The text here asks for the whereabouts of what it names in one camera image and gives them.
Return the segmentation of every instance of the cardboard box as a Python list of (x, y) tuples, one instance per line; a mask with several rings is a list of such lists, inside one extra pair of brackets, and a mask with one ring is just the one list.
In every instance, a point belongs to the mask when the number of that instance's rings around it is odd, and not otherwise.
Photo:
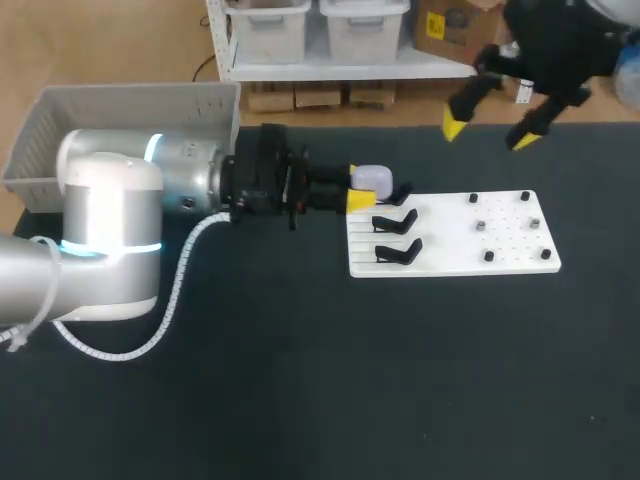
[(300, 82), (295, 85), (296, 109), (337, 108), (342, 104), (339, 82)]
[(367, 80), (351, 82), (349, 104), (379, 110), (391, 108), (396, 100), (396, 82), (393, 80)]
[(255, 113), (292, 112), (293, 84), (289, 82), (261, 82), (249, 87), (249, 111)]
[(509, 42), (502, 0), (420, 0), (416, 49), (472, 64), (490, 43)]

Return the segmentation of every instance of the black table surface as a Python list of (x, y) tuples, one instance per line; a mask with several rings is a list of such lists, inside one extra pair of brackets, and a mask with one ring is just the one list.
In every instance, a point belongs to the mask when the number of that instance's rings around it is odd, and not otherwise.
[[(291, 129), (313, 162), (382, 163), (418, 192), (535, 190), (554, 275), (353, 279), (344, 219), (211, 228), (173, 324), (109, 364), (43, 326), (0, 354), (2, 479), (540, 480), (640, 476), (640, 127)], [(257, 130), (243, 129), (242, 153)], [(59, 216), (17, 234), (59, 237)], [(193, 223), (164, 228), (161, 300), (77, 325), (125, 351), (157, 326)]]

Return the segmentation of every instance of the black peg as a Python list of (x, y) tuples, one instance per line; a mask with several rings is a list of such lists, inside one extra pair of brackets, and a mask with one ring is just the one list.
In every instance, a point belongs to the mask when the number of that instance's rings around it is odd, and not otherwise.
[(404, 217), (401, 222), (390, 220), (384, 217), (372, 217), (371, 224), (373, 225), (373, 231), (382, 230), (384, 232), (395, 233), (397, 235), (404, 235), (407, 233), (416, 220), (418, 219), (418, 211), (414, 208)]
[(377, 246), (376, 258), (378, 263), (398, 263), (400, 265), (411, 265), (420, 251), (422, 251), (422, 240), (416, 238), (406, 252), (390, 247)]
[(386, 205), (393, 205), (394, 207), (401, 207), (409, 195), (413, 192), (412, 183), (403, 183), (397, 187), (391, 196), (387, 198), (383, 203)]

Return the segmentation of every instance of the white plastic bin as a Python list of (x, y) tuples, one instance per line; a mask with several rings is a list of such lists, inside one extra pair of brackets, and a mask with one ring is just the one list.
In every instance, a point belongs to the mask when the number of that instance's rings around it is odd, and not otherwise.
[(333, 62), (343, 65), (394, 63), (402, 15), (410, 0), (340, 2), (320, 0), (329, 23)]
[(300, 63), (304, 61), (305, 20), (311, 0), (290, 7), (232, 8), (238, 55), (247, 63)]
[(0, 185), (31, 213), (62, 212), (58, 148), (81, 128), (187, 134), (222, 141), (233, 153), (239, 101), (240, 84), (233, 82), (46, 87), (15, 139)]

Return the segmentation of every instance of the cable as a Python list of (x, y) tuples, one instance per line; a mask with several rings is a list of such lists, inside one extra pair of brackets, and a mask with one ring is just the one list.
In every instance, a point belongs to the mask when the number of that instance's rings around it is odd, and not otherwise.
[(175, 312), (176, 305), (178, 303), (178, 297), (180, 296), (180, 289), (182, 288), (182, 281), (187, 269), (187, 262), (189, 261), (189, 256), (191, 255), (191, 251), (196, 240), (198, 239), (200, 234), (211, 225), (214, 225), (216, 223), (229, 222), (230, 220), (231, 219), (228, 213), (216, 213), (202, 220), (191, 231), (191, 233), (187, 237), (187, 240), (184, 242), (182, 252), (180, 253), (180, 260), (178, 261), (178, 268), (173, 279), (173, 287), (171, 288), (169, 304), (167, 305), (167, 310), (165, 311), (164, 317), (162, 318), (162, 322), (160, 323), (160, 326), (158, 327), (156, 333), (154, 333), (149, 341), (147, 341), (147, 343), (145, 343), (141, 347), (128, 353), (103, 352), (92, 348), (80, 341), (67, 329), (67, 327), (64, 326), (62, 322), (53, 322), (53, 325), (56, 327), (56, 329), (58, 329), (60, 335), (62, 335), (62, 337), (73, 347), (77, 348), (82, 353), (85, 353), (86, 355), (97, 358), (99, 360), (105, 360), (108, 362), (126, 362), (144, 355), (158, 344), (158, 342), (162, 339), (164, 334), (167, 332), (167, 329), (169, 328), (169, 324), (173, 319), (173, 313)]
[(49, 247), (49, 251), (51, 252), (51, 265), (52, 265), (52, 282), (49, 285), (49, 289), (44, 297), (44, 301), (40, 306), (40, 310), (36, 316), (29, 322), (27, 325), (20, 327), (13, 327), (9, 330), (6, 330), (0, 333), (0, 343), (5, 342), (7, 340), (11, 340), (11, 345), (8, 348), (9, 352), (16, 352), (20, 347), (26, 345), (29, 335), (33, 333), (33, 331), (40, 326), (40, 324), (47, 317), (49, 312), (51, 311), (51, 307), (53, 307), (53, 302), (58, 295), (58, 287), (60, 286), (60, 250), (58, 249), (58, 245), (47, 237), (33, 237), (30, 241), (39, 243), (44, 242)]
[(20, 327), (13, 327), (9, 330), (5, 330), (0, 333), (0, 343), (6, 342), (7, 340), (11, 340), (14, 336), (20, 333)]
[(211, 60), (213, 60), (214, 58), (216, 58), (216, 54), (215, 54), (215, 53), (214, 53), (213, 55), (211, 55), (209, 58), (207, 58), (204, 62), (202, 62), (202, 63), (200, 64), (200, 66), (196, 69), (195, 73), (193, 74), (193, 78), (191, 79), (191, 82), (192, 82), (192, 83), (193, 83), (193, 82), (195, 82), (195, 81), (197, 80), (197, 78), (198, 78), (198, 74), (199, 74), (199, 73), (202, 71), (202, 69), (203, 69), (204, 67), (206, 67), (206, 66), (207, 66), (207, 64), (208, 64)]

